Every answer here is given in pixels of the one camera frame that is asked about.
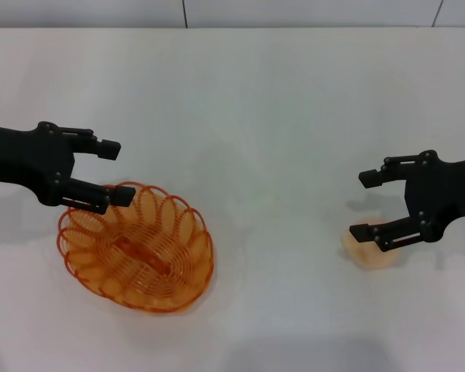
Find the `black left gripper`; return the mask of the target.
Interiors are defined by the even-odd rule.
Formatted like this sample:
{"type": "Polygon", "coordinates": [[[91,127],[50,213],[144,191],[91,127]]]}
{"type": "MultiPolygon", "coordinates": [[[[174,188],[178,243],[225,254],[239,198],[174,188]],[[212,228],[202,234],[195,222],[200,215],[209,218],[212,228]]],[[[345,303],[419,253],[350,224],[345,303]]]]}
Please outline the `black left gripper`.
{"type": "Polygon", "coordinates": [[[129,207],[135,188],[70,179],[74,153],[116,160],[120,150],[119,142],[98,140],[92,129],[58,129],[45,122],[29,131],[0,127],[0,182],[28,188],[44,205],[104,215],[110,205],[129,207]]]}

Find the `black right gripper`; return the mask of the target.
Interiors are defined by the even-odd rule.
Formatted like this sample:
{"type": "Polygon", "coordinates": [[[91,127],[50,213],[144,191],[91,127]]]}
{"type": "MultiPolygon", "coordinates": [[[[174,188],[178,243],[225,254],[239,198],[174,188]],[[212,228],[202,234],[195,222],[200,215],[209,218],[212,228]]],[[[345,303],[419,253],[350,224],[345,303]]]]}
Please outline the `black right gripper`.
{"type": "Polygon", "coordinates": [[[375,243],[381,252],[442,239],[446,227],[465,217],[465,160],[446,162],[434,150],[419,155],[386,157],[379,170],[359,173],[366,188],[392,181],[405,182],[409,217],[386,221],[364,218],[350,226],[358,243],[375,243]]]}

